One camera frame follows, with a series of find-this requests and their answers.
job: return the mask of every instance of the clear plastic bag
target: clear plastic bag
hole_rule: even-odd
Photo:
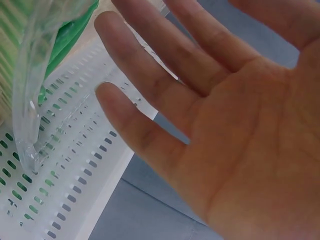
[[[40,154],[45,146],[36,144],[42,117],[38,98],[44,90],[42,84],[57,33],[64,23],[82,16],[94,2],[95,0],[0,2],[1,11],[6,11],[6,14],[0,13],[0,31],[4,32],[2,35],[0,32],[0,41],[3,41],[1,46],[12,48],[10,56],[4,56],[6,51],[0,48],[0,60],[8,65],[7,68],[0,69],[3,72],[0,75],[1,117],[8,125],[12,124],[20,162],[27,172],[37,173],[46,159],[45,155]]]

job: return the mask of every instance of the hand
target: hand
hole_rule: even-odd
[[[190,139],[144,116],[111,83],[97,98],[127,144],[228,240],[320,239],[320,4],[230,0],[300,50],[294,69],[264,58],[195,0],[167,0],[195,45],[146,0],[113,0],[174,80],[114,12],[95,27],[148,102]]]

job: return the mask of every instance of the transparent plastic wrap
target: transparent plastic wrap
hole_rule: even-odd
[[[11,38],[11,42],[7,44],[10,46],[14,43],[18,46],[15,48],[18,49],[16,50],[16,59],[3,57],[6,61],[14,61],[14,68],[7,68],[12,71],[12,89],[10,89],[10,82],[8,87],[0,87],[2,88],[2,118],[8,125],[12,124],[20,162],[27,172],[37,174],[44,160],[49,157],[45,152],[52,139],[38,141],[42,118],[39,112],[39,98],[46,91],[42,84],[50,63],[57,33],[64,23],[77,19],[86,13],[94,2],[96,1],[4,0],[4,3],[1,3],[1,5],[9,7],[15,5],[12,9],[18,10],[20,8],[24,11],[24,14],[19,14],[19,12],[10,10],[15,18],[21,18],[16,24],[23,24],[19,26],[19,34],[15,34]]]

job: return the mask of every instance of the gray floor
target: gray floor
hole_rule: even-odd
[[[266,57],[287,67],[296,64],[298,51],[293,46],[233,8],[227,0],[199,2]],[[167,18],[183,29],[171,14]],[[158,115],[155,120],[173,135],[186,140],[163,116]],[[90,240],[221,239],[137,156],[133,157],[90,237]]]

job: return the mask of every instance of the white shelf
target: white shelf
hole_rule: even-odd
[[[0,140],[5,143],[0,145],[1,240],[85,240],[90,236],[134,154],[96,100],[94,88],[101,82],[116,84],[144,114],[151,119],[156,116],[157,111],[116,67],[97,37],[69,57],[45,82],[52,94],[47,94],[41,107],[45,119],[39,139],[47,139],[57,128],[64,130],[48,150],[50,157],[39,174],[29,176],[32,182],[23,178],[13,156],[14,141],[6,137],[12,132],[0,128]]]

